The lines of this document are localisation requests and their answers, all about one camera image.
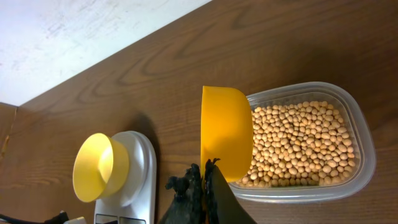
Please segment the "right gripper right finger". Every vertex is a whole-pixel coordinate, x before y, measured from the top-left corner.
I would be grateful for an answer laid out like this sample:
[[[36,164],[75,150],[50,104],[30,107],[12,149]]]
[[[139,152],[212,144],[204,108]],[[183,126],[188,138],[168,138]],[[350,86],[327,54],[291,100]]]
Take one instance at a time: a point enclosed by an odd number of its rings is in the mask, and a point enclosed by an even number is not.
[[[256,224],[239,204],[216,162],[208,159],[205,164],[204,197],[207,223]]]

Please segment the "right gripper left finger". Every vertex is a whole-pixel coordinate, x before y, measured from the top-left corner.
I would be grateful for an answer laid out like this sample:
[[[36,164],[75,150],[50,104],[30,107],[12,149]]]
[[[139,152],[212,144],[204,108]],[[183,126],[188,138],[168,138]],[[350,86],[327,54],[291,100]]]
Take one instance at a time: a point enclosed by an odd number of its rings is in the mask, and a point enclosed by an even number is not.
[[[183,177],[169,177],[165,188],[174,190],[174,199],[159,223],[199,224],[205,219],[202,205],[200,168],[192,164]]]

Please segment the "yellow measuring scoop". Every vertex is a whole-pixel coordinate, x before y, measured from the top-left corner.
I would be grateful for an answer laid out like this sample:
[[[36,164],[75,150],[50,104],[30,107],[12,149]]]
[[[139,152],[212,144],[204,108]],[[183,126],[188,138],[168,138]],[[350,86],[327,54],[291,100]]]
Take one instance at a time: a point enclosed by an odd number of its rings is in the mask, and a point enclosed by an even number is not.
[[[242,178],[252,160],[251,107],[238,89],[204,86],[201,100],[200,167],[210,159],[227,182]]]

